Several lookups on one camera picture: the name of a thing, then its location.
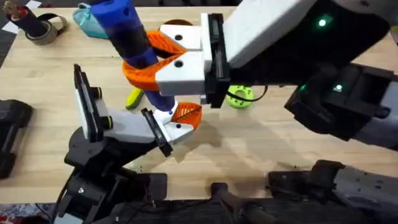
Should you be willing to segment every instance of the black cable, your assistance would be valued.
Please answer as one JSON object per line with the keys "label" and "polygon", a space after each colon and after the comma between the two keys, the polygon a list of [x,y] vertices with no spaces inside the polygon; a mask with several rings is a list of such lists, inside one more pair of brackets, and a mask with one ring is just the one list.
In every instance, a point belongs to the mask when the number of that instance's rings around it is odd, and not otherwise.
{"label": "black cable", "polygon": [[132,221],[132,219],[133,219],[145,206],[147,206],[147,205],[148,205],[148,204],[143,204],[140,208],[138,208],[138,209],[136,210],[136,212],[134,212],[134,213],[131,215],[129,221],[127,221],[126,224],[129,224],[129,223]]}
{"label": "black cable", "polygon": [[227,91],[226,94],[228,96],[234,98],[234,99],[241,100],[241,101],[244,101],[244,102],[256,102],[256,101],[261,100],[261,98],[267,93],[267,90],[268,90],[268,86],[265,85],[264,86],[264,92],[262,93],[262,95],[259,98],[256,98],[256,99],[253,99],[253,100],[248,100],[248,99],[242,98],[242,97],[237,96],[237,95],[235,95],[235,94],[233,94],[233,93],[231,93],[229,91]]}
{"label": "black cable", "polygon": [[38,203],[35,203],[35,206],[36,206],[47,218],[49,218],[49,220],[51,220],[51,216],[50,216],[46,211],[44,211],[44,209],[41,208],[41,207],[39,206]]}
{"label": "black cable", "polygon": [[[208,202],[210,202],[210,201],[211,201],[211,199],[204,200],[204,201],[197,202],[197,203],[193,203],[193,204],[187,205],[187,206],[185,206],[185,207],[183,207],[183,208],[176,209],[176,210],[171,210],[171,211],[167,211],[167,210],[166,210],[166,211],[165,211],[165,210],[161,210],[161,211],[145,211],[145,210],[141,210],[140,212],[142,212],[142,213],[148,213],[148,214],[175,213],[175,212],[184,211],[184,210],[186,210],[186,209],[188,209],[188,208],[196,207],[196,206],[199,206],[199,205],[204,205],[204,204],[206,204],[206,203],[208,203]],[[132,205],[129,205],[129,207],[132,208],[132,209],[134,209],[134,210],[138,210],[138,208],[133,207]]]}
{"label": "black cable", "polygon": [[227,207],[226,204],[224,204],[224,202],[219,201],[219,203],[220,203],[221,206],[224,208],[224,210],[225,210],[225,212],[226,212],[226,214],[227,214],[227,216],[228,216],[229,222],[230,222],[231,224],[235,224],[235,219],[234,219],[234,217],[233,217],[233,214],[232,214],[231,210]]}
{"label": "black cable", "polygon": [[62,187],[62,190],[57,198],[57,202],[55,202],[55,206],[51,213],[50,224],[54,224],[54,222],[55,222],[55,218],[57,217],[58,206],[60,205],[61,199],[62,199],[63,195],[65,194],[65,192],[67,191],[68,183],[69,183],[70,179],[72,178],[72,176],[75,174],[75,172],[76,172],[76,168],[74,168],[72,173],[69,175],[68,180],[65,182],[65,185]]}

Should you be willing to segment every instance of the wooden table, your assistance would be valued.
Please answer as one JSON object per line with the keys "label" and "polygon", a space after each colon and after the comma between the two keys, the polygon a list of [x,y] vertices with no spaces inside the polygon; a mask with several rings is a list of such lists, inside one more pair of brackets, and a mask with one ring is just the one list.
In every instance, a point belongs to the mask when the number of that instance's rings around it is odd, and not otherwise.
{"label": "wooden table", "polygon": [[[201,12],[233,7],[137,8],[147,30],[163,21],[186,19],[199,23]],[[63,163],[71,134],[80,125],[73,87],[73,64],[79,63],[93,86],[103,88],[110,108],[124,108],[132,90],[121,71],[121,58],[107,40],[87,37],[72,21],[74,9],[38,9],[54,12],[70,23],[54,43],[36,46],[20,32],[0,70],[0,98],[32,105],[35,113],[27,128],[10,179],[0,180],[0,203],[54,202],[72,167]],[[358,63],[398,72],[398,48],[388,35]],[[262,88],[256,88],[257,94]],[[208,198],[212,182],[227,182],[242,197],[268,197],[266,175],[273,170],[310,169],[318,159],[341,161],[368,172],[398,177],[398,152],[360,142],[343,142],[314,134],[294,121],[283,108],[293,88],[270,88],[246,110],[224,104],[220,110],[204,107],[200,127],[174,147],[166,159],[155,149],[127,165],[143,172],[169,175],[168,199]],[[178,97],[198,103],[197,96]],[[143,107],[152,108],[143,99]]]}

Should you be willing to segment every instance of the green led light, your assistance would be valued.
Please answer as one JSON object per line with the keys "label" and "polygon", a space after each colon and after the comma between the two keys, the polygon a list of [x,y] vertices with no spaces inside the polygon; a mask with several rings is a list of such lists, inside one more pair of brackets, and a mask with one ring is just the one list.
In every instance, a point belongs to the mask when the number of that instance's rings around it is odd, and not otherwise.
{"label": "green led light", "polygon": [[342,86],[342,85],[336,85],[336,86],[333,88],[333,91],[337,91],[337,92],[340,92],[340,93],[341,93],[341,91],[343,91],[343,86]]}
{"label": "green led light", "polygon": [[305,90],[305,87],[307,87],[307,85],[302,85],[302,86],[300,87],[300,91]]}
{"label": "green led light", "polygon": [[326,26],[326,20],[324,20],[324,19],[319,20],[318,25],[319,25],[320,27]]}

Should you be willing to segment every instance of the black mount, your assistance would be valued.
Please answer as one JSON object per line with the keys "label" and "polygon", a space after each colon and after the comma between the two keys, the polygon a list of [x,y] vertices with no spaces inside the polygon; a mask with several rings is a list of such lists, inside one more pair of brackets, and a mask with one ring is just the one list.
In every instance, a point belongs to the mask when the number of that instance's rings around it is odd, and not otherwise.
{"label": "black mount", "polygon": [[344,205],[333,193],[337,172],[345,166],[340,162],[318,160],[311,171],[273,171],[268,173],[272,198],[302,202],[316,200],[321,204]]}
{"label": "black mount", "polygon": [[155,141],[137,144],[111,138],[90,143],[82,128],[77,129],[65,157],[65,163],[75,170],[66,184],[58,216],[69,213],[83,223],[93,223],[107,218],[120,203],[165,199],[166,174],[138,174],[123,167],[156,147]]}
{"label": "black mount", "polygon": [[222,204],[233,223],[293,224],[290,220],[276,219],[267,213],[261,204],[256,201],[246,200],[233,195],[228,191],[226,183],[212,183],[210,189],[211,198]]}
{"label": "black mount", "polygon": [[14,167],[17,134],[27,126],[33,107],[17,100],[0,100],[0,179],[8,178]]}
{"label": "black mount", "polygon": [[[101,142],[104,139],[104,131],[112,129],[113,119],[110,116],[100,116],[96,100],[101,100],[103,93],[100,87],[91,87],[88,83],[87,74],[82,72],[79,65],[74,64],[75,88],[78,92],[81,108],[85,116],[87,125],[87,135],[89,142]],[[148,122],[148,125],[155,136],[157,146],[163,152],[165,157],[171,155],[173,148],[167,142],[163,132],[157,124],[152,111],[147,108],[141,110],[142,115]]]}
{"label": "black mount", "polygon": [[206,99],[211,108],[220,108],[231,82],[226,61],[223,15],[209,14],[208,21],[213,63],[209,73],[205,74]]}
{"label": "black mount", "polygon": [[338,70],[320,64],[285,108],[309,130],[348,141],[371,119],[389,115],[389,108],[380,103],[394,80],[394,72],[388,70],[356,64]]}

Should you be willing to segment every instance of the green ball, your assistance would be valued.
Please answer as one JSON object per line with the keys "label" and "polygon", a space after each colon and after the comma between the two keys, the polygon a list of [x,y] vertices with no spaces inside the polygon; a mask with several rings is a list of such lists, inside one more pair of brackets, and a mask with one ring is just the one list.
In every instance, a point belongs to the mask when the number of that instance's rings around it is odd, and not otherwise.
{"label": "green ball", "polygon": [[[253,100],[254,95],[253,91],[249,87],[245,86],[230,86],[228,91],[234,95],[240,96],[241,98],[247,99],[247,100]],[[242,108],[247,108],[250,106],[252,102],[245,102],[241,100],[237,100],[231,96],[226,96],[226,101],[230,106],[236,109],[242,109]]]}

